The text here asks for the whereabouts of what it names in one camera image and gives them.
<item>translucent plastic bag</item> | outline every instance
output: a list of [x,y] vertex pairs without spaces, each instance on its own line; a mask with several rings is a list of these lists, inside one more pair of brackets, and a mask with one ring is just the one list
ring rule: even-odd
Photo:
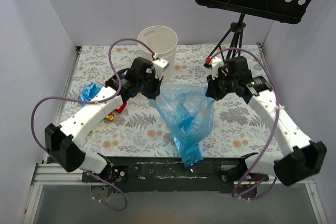
[[161,86],[152,100],[172,132],[185,167],[202,160],[198,143],[212,131],[214,99],[205,96],[206,87],[192,85]]

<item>floral tablecloth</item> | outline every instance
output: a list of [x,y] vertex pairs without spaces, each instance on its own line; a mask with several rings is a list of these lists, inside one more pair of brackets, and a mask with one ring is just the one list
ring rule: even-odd
[[[210,71],[203,67],[204,59],[214,45],[177,46],[174,73],[165,84],[187,83],[207,85]],[[255,45],[243,46],[259,55]],[[84,85],[95,82],[103,85],[113,72],[108,63],[109,46],[84,46],[72,79],[68,97],[77,98]],[[249,67],[254,76],[265,75],[259,64],[248,54]],[[138,46],[117,46],[112,60],[117,70],[131,66],[134,58],[140,56]],[[61,120],[75,114],[82,106],[66,103]],[[115,119],[104,119],[83,141],[81,147],[105,156],[178,156],[169,129],[150,105],[147,98],[137,95],[128,101],[121,114]],[[234,94],[227,95],[214,105],[214,127],[212,133],[200,142],[204,157],[240,157],[263,148],[269,130],[257,114]],[[275,140],[266,155],[281,155]]]

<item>white trash bin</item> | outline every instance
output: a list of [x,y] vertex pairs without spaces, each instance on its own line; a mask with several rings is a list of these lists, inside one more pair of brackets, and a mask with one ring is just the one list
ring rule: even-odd
[[[163,81],[168,80],[174,71],[177,34],[166,26],[151,26],[143,30],[138,40],[144,42],[159,58],[169,61],[169,68],[163,74]],[[152,60],[152,54],[141,44],[138,43],[141,50],[141,57]]]

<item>gray wall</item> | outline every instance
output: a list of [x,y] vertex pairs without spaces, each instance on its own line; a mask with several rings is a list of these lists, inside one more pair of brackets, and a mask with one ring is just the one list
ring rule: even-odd
[[312,0],[301,23],[275,23],[265,41],[268,67],[294,121],[328,152],[317,176],[329,223],[336,223],[336,0]]
[[[179,44],[218,42],[239,14],[199,6],[194,0],[50,0],[75,45],[109,45],[143,29],[174,29]],[[272,21],[248,16],[244,43],[264,41]]]
[[[30,133],[30,114],[41,98],[62,94],[75,48],[49,0],[0,0],[0,6],[0,222],[20,223],[44,156]],[[41,140],[57,108],[48,102],[39,109]]]

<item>plastic bag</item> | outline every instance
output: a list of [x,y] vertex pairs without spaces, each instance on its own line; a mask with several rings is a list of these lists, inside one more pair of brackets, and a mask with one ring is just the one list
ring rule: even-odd
[[203,159],[198,143],[212,131],[215,100],[205,96],[206,89],[184,84],[161,86],[160,95],[152,100],[172,132],[185,167]]
[[98,87],[94,82],[92,82],[90,85],[84,86],[78,99],[81,101],[91,101],[91,99],[94,98],[99,93],[101,88],[102,87]]

